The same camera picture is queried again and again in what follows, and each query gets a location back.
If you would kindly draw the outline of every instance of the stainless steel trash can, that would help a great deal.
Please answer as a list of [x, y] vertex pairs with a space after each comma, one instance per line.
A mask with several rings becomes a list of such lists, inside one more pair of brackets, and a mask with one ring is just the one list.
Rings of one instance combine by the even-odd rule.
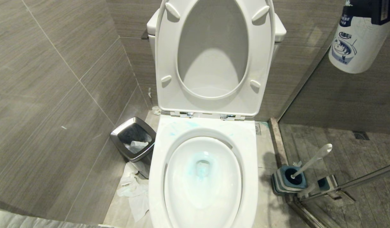
[[[156, 132], [140, 118], [133, 117], [113, 130], [110, 137], [119, 152], [148, 179]], [[132, 141], [147, 142], [148, 145], [136, 152], [129, 150]]]

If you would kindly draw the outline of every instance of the open toilet lid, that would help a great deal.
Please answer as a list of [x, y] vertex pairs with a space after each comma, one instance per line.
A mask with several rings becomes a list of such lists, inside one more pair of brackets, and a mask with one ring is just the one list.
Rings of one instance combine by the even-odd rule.
[[270, 0], [164, 0], [155, 50], [160, 108], [255, 116], [272, 59], [274, 18]]
[[164, 197], [173, 227], [231, 227], [241, 199], [241, 173], [231, 149], [211, 137], [194, 137], [173, 152]]

